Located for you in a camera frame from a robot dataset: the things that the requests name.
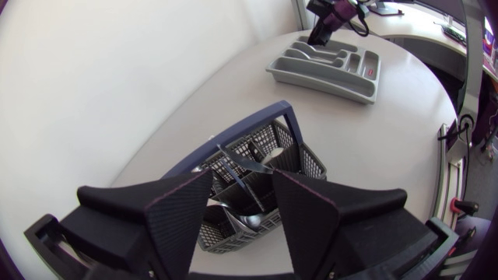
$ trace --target cable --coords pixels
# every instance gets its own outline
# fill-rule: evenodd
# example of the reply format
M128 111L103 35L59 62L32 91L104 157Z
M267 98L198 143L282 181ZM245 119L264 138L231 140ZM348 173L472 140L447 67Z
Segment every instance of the cable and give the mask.
M365 13L363 12L363 10L359 7L359 5L356 5L356 13L358 13L358 19L359 21L361 22L361 24L363 24L363 27L365 27L365 33L361 33L358 31L358 29L356 29L353 24L351 23L351 21L348 21L348 24L349 24L349 27L351 27L351 29L356 32L356 34L360 35L361 37L367 37L368 34L370 33L370 28L368 27L368 24L366 24L366 21L365 21Z
M465 130L465 139L467 140L467 163L465 165L467 170L465 171L465 189L463 195L461 196L462 199L465 199L465 193L467 192L468 170L470 169L470 143L468 142L468 127Z
M489 121L488 121L489 126L491 126L491 119L496 117L497 115L498 115L498 109L496 109L496 113L493 116L489 117Z
M444 139L448 139L448 138L452 138L452 137L455 137L455 136L459 136L460 134L466 132L468 129L468 126L465 126L464 129L461 129L459 131L456 131L455 133L451 133L449 135L445 135L445 136L440 136L437 138L437 141L441 141L441 140L444 140Z

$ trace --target spoon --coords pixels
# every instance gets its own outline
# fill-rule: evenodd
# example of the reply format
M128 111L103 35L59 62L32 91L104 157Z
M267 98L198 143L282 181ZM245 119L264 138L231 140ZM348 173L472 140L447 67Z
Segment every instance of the spoon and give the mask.
M286 56L286 57L290 57L290 58L299 58L299 59L304 59L304 60L309 60L309 61L316 61L316 62L321 62L321 63L326 63L326 64L331 64L332 63L332 61L329 61L327 59L312 58L307 53L303 52L302 50L297 50L297 49L294 49L294 48L287 49L286 52L283 55Z
M333 54L328 51L317 51L314 47L303 42L296 42L292 44L289 49L296 49L312 59L321 59L328 62L333 62L336 58L338 58L338 53Z
M229 219L235 222L240 229L246 233L258 233L261 221L265 217L265 214L263 213L256 215L238 215L228 204L211 198L208 198L207 206L221 206L228 209L229 211L226 213L228 214Z
M264 157L264 159L261 161L261 164L269 163L270 160L274 159L277 156L280 156L283 150L284 148L274 148L268 155Z

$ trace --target basket handle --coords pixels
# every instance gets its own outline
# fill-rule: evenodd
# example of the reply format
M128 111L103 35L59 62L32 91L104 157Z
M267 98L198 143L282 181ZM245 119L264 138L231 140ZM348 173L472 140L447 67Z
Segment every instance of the basket handle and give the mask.
M283 116L286 119L287 127L289 128L294 142L297 143L297 145L301 145L303 143L303 136L301 135L299 125L297 124L293 107L287 101L282 100L244 118L242 121L237 122L218 134L215 138L210 139L180 161L168 171L163 178L190 173L202 160L207 159L218 152L218 145L226 146L280 116Z

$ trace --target floor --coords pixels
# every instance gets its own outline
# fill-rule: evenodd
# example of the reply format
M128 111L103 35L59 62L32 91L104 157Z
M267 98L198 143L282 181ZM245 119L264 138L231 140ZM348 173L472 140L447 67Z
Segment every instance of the floor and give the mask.
M498 139L493 144L498 147ZM490 220L498 205L498 159L491 162L486 153L481 153L481 146L471 149L465 200L479 203L475 217Z
M458 90L463 83L437 68L430 65L427 67L440 80L456 108ZM498 139L495 138L493 144L498 148ZM479 211L474 214L475 217L490 220L498 205L498 155L497 160L491 162L486 153L481 153L481 146L482 143L471 149L465 200L479 203Z

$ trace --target white table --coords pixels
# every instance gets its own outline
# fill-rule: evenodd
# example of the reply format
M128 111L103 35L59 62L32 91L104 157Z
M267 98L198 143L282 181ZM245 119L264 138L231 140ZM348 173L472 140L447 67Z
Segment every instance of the white table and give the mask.
M385 3L385 5L402 10L404 15L379 16L378 14L371 12L368 17L366 17L365 21L373 35L384 39L406 38L423 40L439 44L461 56L465 57L467 55L467 47L462 46L444 35L441 26L434 24L434 22L443 23L443 15L435 16L434 14L437 14L436 12L429 13L428 11L424 11L425 8L420 5L397 3ZM359 21L358 16L353 18L351 22L355 26L363 26ZM458 26L458 29L462 31L462 34L465 34L465 28L463 26ZM487 64L484 62L482 68L489 76L498 82L498 76L494 72L494 69L488 68Z
M381 56L377 102L351 100L276 82L265 67L301 33L268 40L237 55L185 101L126 166L114 186L156 180L187 154L249 114L280 100L296 112L304 141L328 168L328 180L353 187L403 188L405 207L426 221L437 181L436 134L455 119L433 73L379 37L340 30L334 40ZM292 271L282 227L223 255L197 247L192 271L256 275Z

